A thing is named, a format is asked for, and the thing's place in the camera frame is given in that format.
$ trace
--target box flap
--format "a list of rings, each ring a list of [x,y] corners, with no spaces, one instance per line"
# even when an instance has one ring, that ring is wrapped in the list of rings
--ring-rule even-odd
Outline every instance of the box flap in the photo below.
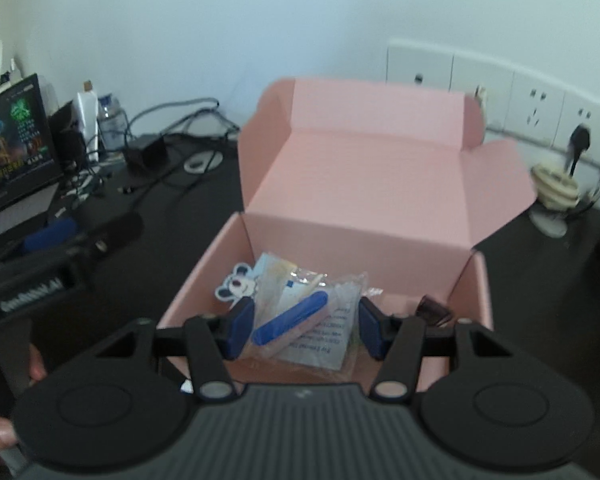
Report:
[[[461,93],[283,80],[238,141],[250,212],[471,247],[534,192],[513,143],[481,146]]]

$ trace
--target silver screw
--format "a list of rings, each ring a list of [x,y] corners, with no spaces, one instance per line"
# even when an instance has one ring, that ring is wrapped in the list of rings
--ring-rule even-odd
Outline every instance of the silver screw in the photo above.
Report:
[[[207,399],[224,399],[231,395],[233,389],[224,381],[209,381],[200,386],[200,395]]]
[[[382,381],[374,388],[376,394],[385,399],[399,399],[404,397],[409,389],[405,384],[398,381]]]

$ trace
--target black plug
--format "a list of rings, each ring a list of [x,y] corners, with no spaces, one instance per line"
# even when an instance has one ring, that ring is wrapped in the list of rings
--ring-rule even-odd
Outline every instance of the black plug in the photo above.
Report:
[[[570,176],[573,176],[573,172],[576,169],[576,164],[580,160],[582,152],[586,152],[591,145],[591,132],[584,124],[580,124],[571,134],[569,139],[569,148],[573,153],[573,164],[571,165]]]

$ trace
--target black circular joint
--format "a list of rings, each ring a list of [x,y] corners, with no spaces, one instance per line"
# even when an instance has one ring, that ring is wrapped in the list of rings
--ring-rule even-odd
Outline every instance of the black circular joint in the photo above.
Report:
[[[166,378],[124,359],[94,359],[27,390],[12,419],[33,461],[106,472],[163,450],[187,412],[186,396]]]
[[[549,402],[524,384],[494,384],[475,395],[474,406],[493,424],[515,428],[538,422],[546,415]]]
[[[586,394],[544,367],[485,362],[430,387],[420,405],[426,429],[453,455],[497,471],[566,462],[593,424]]]
[[[111,384],[87,384],[62,395],[58,411],[72,426],[99,428],[126,417],[131,405],[131,394],[124,388]]]

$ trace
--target pink box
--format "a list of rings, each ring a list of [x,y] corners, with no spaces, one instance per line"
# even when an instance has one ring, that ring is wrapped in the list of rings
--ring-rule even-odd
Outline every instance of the pink box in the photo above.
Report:
[[[238,140],[244,213],[229,218],[160,326],[228,308],[215,288],[237,262],[268,251],[331,276],[368,272],[379,308],[412,313],[429,294],[492,327],[475,244],[525,210],[535,192],[515,144],[482,144],[465,94],[384,83],[285,79],[262,95]],[[313,374],[226,363],[242,382],[315,382]],[[186,372],[183,361],[176,362]],[[365,391],[380,364],[361,349]],[[447,372],[427,358],[419,389]]]

